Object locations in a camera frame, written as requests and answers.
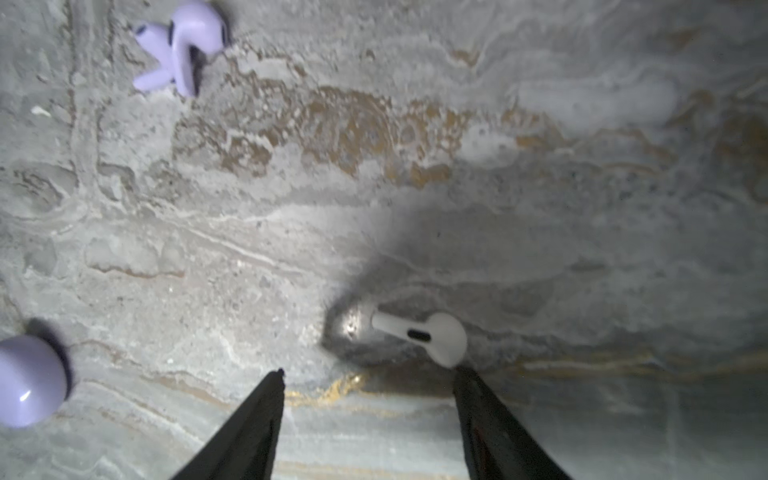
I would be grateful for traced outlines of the white earbud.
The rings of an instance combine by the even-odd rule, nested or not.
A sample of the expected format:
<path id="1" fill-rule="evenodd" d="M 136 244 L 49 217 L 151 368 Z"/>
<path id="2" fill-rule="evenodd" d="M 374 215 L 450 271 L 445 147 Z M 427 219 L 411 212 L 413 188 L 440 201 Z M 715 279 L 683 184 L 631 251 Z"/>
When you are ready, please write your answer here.
<path id="1" fill-rule="evenodd" d="M 436 364 L 447 369 L 458 366 L 468 349 L 464 326 L 444 312 L 434 313 L 426 321 L 417 322 L 376 311 L 371 317 L 371 325 L 379 332 L 423 348 Z"/>

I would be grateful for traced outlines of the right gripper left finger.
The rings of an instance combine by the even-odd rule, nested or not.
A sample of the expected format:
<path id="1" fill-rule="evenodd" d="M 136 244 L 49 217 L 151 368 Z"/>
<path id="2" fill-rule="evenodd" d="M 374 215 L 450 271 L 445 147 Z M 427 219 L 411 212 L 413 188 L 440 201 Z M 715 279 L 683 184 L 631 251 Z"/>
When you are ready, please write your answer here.
<path id="1" fill-rule="evenodd" d="M 284 371 L 269 372 L 177 479 L 269 479 L 284 411 Z"/>

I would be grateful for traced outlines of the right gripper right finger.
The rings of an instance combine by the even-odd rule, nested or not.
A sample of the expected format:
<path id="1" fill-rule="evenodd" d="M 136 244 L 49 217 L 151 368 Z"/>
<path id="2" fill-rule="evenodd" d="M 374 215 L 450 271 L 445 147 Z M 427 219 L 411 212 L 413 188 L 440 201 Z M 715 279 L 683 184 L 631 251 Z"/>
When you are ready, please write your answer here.
<path id="1" fill-rule="evenodd" d="M 457 368 L 453 393 L 472 480 L 569 477 L 477 372 Z"/>

